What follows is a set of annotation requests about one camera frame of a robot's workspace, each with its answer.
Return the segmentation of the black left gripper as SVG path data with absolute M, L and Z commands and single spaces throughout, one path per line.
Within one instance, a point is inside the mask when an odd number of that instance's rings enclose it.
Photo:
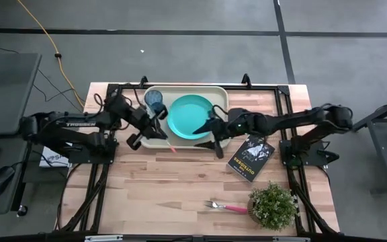
M 167 117 L 168 111 L 166 106 L 163 106 L 164 109 L 159 114 L 155 114 L 153 117 L 150 117 L 146 110 L 142 108 L 136 109 L 128 122 L 130 125 L 139 130 L 138 134 L 132 134 L 127 140 L 126 143 L 128 146 L 137 150 L 141 146 L 141 139 L 168 139 L 167 134 L 161 128 L 159 120 L 162 120 Z

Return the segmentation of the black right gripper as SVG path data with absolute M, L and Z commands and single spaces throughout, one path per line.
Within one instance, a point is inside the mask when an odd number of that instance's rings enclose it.
M 220 143 L 247 133 L 248 110 L 233 108 L 229 109 L 229 111 L 224 111 L 221 107 L 213 107 L 209 116 L 210 118 L 201 127 L 193 131 L 193 134 L 211 131 L 214 141 L 195 144 L 195 147 L 214 150 L 217 158 L 221 159 L 224 154 Z

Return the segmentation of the teal plate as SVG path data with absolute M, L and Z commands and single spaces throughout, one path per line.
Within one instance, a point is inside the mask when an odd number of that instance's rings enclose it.
M 209 135 L 210 132 L 194 134 L 208 119 L 212 103 L 200 95 L 184 95 L 176 99 L 167 115 L 170 130 L 180 138 L 197 140 Z

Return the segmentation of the blue translucent cup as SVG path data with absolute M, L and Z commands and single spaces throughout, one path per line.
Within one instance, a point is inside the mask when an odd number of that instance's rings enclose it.
M 151 90 L 145 93 L 144 101 L 151 111 L 159 114 L 164 109 L 163 95 L 160 91 Z

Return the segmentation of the fork with pink handle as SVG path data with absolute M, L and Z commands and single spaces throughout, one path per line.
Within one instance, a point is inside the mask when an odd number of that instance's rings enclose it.
M 246 208 L 239 207 L 239 206 L 218 204 L 218 203 L 210 201 L 210 200 L 206 200 L 204 202 L 204 205 L 209 207 L 209 208 L 229 210 L 229 211 L 237 212 L 240 214 L 248 213 L 248 210 Z

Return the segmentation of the beige plastic tray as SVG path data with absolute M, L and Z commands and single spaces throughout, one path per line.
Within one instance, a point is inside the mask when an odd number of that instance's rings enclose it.
M 212 103 L 212 106 L 214 105 L 220 106 L 224 111 L 227 111 L 227 109 L 229 108 L 228 93 L 226 92 L 226 90 L 218 86 L 158 85 L 158 86 L 149 87 L 145 91 L 145 93 L 151 90 L 157 90 L 162 93 L 163 104 L 166 106 L 168 113 L 169 113 L 171 104 L 176 99 L 184 95 L 200 95 L 208 99 Z M 184 138 L 180 138 L 170 130 L 167 124 L 167 117 L 162 120 L 159 120 L 159 124 L 161 125 L 161 128 L 163 129 L 163 131 L 167 134 L 168 141 L 176 149 L 193 149 L 195 147 L 195 144 L 204 143 L 204 142 L 213 140 L 213 136 L 211 133 L 209 133 L 209 135 L 207 135 L 206 137 L 200 138 L 197 140 L 187 140 Z M 150 149 L 164 149 L 168 147 L 165 140 L 161 140 L 161 139 L 143 138 L 141 140 L 141 143 L 144 147 L 150 148 Z

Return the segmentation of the black paperback book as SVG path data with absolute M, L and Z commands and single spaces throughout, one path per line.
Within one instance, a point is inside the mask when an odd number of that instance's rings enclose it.
M 275 148 L 265 137 L 250 135 L 229 159 L 227 165 L 248 182 L 253 182 L 274 151 Z

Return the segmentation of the potted plant in striped pot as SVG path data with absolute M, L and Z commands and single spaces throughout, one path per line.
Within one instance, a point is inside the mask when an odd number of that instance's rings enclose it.
M 266 188 L 251 190 L 247 214 L 262 228 L 282 231 L 294 224 L 298 205 L 290 190 L 269 182 Z

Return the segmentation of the white printed paper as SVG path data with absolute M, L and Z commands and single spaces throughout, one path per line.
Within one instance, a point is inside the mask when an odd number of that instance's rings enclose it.
M 40 157 L 40 167 L 71 167 L 69 159 L 44 147 Z

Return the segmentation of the grey desk panel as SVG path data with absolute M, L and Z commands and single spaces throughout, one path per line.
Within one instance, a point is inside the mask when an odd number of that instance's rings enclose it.
M 0 135 L 18 131 L 41 58 L 36 53 L 0 54 Z

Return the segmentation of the dark grey desk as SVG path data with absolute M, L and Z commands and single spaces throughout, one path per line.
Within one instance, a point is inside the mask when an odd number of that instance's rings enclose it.
M 29 159 L 30 145 L 18 137 L 0 137 L 0 169 L 12 166 L 15 175 L 5 191 L 0 195 L 0 214 L 15 211 L 21 205 L 25 188 L 22 179 Z

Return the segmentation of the black computer mouse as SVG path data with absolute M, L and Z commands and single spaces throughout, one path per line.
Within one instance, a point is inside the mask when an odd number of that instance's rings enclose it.
M 5 191 L 14 175 L 15 169 L 12 166 L 4 166 L 0 169 L 0 195 Z

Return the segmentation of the black aluminium table frame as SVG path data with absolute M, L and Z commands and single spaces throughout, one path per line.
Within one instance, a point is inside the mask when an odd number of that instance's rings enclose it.
M 275 91 L 228 90 L 231 108 L 277 115 L 287 112 L 277 108 Z M 148 149 L 133 151 L 126 139 L 138 131 L 132 126 L 116 133 L 120 145 L 110 165 L 104 191 L 98 233 L 123 235 L 296 235 L 294 225 L 282 231 L 262 229 L 247 214 L 204 206 L 204 200 L 220 204 L 246 206 L 251 188 L 266 188 L 269 182 L 288 187 L 287 171 L 280 161 L 277 132 L 267 141 L 276 148 L 254 182 L 234 173 L 227 165 L 246 136 L 230 140 L 224 148 L 225 159 L 213 151 L 201 149 Z M 91 165 L 81 165 L 72 174 L 64 191 L 59 216 L 66 225 L 85 199 Z M 310 200 L 327 224 L 339 231 L 329 181 L 317 167 L 306 167 L 305 176 Z

